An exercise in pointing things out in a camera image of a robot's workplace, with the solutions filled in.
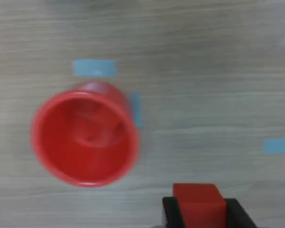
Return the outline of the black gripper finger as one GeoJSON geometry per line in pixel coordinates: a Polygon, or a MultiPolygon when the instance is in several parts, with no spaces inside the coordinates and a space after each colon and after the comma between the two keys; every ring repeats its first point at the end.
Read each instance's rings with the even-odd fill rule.
{"type": "Polygon", "coordinates": [[[226,228],[257,228],[254,221],[235,198],[224,198],[227,206],[226,228]]]}
{"type": "Polygon", "coordinates": [[[185,228],[176,197],[163,197],[162,208],[163,228],[185,228]]]}

